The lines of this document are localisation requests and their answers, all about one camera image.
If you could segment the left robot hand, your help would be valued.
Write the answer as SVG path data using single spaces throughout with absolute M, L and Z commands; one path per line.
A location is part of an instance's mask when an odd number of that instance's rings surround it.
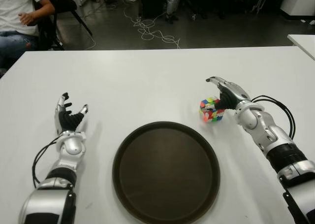
M 88 113 L 89 107 L 85 104 L 82 109 L 72 114 L 71 110 L 67 110 L 72 105 L 71 102 L 65 103 L 69 99 L 68 93 L 63 93 L 58 99 L 55 108 L 55 128 L 57 135 L 61 135 L 65 131 L 76 131 L 79 124 L 82 122 L 84 116 Z

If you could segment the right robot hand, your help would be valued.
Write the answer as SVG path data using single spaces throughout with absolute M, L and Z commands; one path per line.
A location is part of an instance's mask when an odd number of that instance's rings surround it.
M 217 86 L 220 91 L 219 102 L 215 102 L 216 110 L 225 110 L 237 108 L 241 102 L 251 102 L 250 96 L 237 84 L 226 81 L 217 76 L 212 76 L 206 79 L 206 82 L 211 82 Z

